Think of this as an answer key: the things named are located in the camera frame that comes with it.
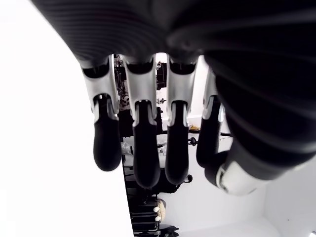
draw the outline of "prosthetic hand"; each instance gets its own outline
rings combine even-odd
[[[248,194],[316,154],[316,37],[310,34],[316,2],[145,2],[33,0],[82,68],[100,169],[113,170],[120,162],[113,54],[124,55],[135,176],[144,188],[159,179],[157,52],[168,54],[166,176],[171,183],[182,183],[188,173],[187,115],[199,55],[210,68],[197,161],[213,185],[229,194]],[[224,109],[234,141],[219,153]]]

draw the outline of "silver metal joint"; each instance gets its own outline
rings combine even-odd
[[[202,112],[203,119],[209,119],[211,116],[214,95],[217,95],[217,90],[216,90],[216,85],[215,85],[215,75],[212,69],[209,67],[207,78],[206,78],[204,97],[203,97],[203,107],[204,107],[203,112]]]
[[[173,102],[184,101],[187,103],[184,112],[185,118],[183,119],[184,124],[187,124],[187,115],[191,110],[193,86],[196,73],[197,61],[192,62],[195,66],[194,71],[189,74],[177,74],[171,70],[170,64],[173,63],[172,59],[168,55],[167,62],[167,115],[168,115],[168,126],[172,126],[175,120],[175,109],[173,109]]]
[[[130,110],[133,120],[137,123],[138,116],[136,103],[143,100],[150,102],[151,108],[149,111],[151,112],[151,116],[149,119],[150,121],[154,120],[157,117],[155,55],[151,56],[149,60],[149,62],[152,62],[152,68],[148,72],[142,74],[133,73],[128,68],[128,65],[137,65],[136,59],[124,56],[123,62],[126,72]]]
[[[83,74],[95,122],[99,119],[99,105],[98,103],[94,103],[94,98],[97,95],[109,95],[109,97],[111,98],[111,107],[113,110],[112,113],[114,113],[115,117],[119,113],[119,100],[114,77],[113,54],[108,56],[107,63],[109,64],[109,71],[102,77],[89,78],[88,76]]]

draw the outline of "white surface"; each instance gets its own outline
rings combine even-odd
[[[263,217],[238,224],[220,226],[192,232],[183,232],[181,237],[279,237],[277,230]]]
[[[283,237],[309,237],[316,230],[316,159],[267,187],[265,216]]]
[[[133,236],[74,56],[26,0],[0,1],[0,29],[0,237]]]
[[[227,150],[231,141],[231,138],[222,140],[220,151]],[[188,232],[242,222],[263,214],[265,188],[247,196],[230,196],[206,180],[195,154],[196,146],[189,146],[189,174],[193,181],[182,184],[174,194],[159,195],[167,203],[164,224]]]

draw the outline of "white wall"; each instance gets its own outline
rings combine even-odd
[[[220,150],[228,149],[231,141],[231,138],[222,140]],[[159,195],[167,203],[164,224],[188,232],[246,221],[263,214],[264,188],[244,197],[228,195],[206,180],[204,170],[196,161],[196,147],[189,146],[189,159],[193,181],[182,184],[174,194]]]
[[[0,29],[0,236],[133,236],[122,167],[94,163],[76,59],[27,0],[0,1]]]
[[[279,237],[277,230],[263,217],[231,225],[192,232],[183,232],[180,237]]]
[[[316,159],[268,185],[265,216],[283,237],[316,230]]]

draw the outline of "robotic hand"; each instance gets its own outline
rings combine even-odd
[[[316,26],[316,2],[33,3],[82,68],[95,115],[94,158],[100,169],[115,169],[121,155],[113,54],[124,56],[135,176],[144,188],[159,179],[157,52],[168,54],[166,175],[171,183],[182,183],[188,173],[187,115],[200,55],[210,67],[197,161],[213,185],[229,194],[248,194],[316,154],[316,37],[310,33]],[[234,141],[229,151],[218,153],[224,109]]]

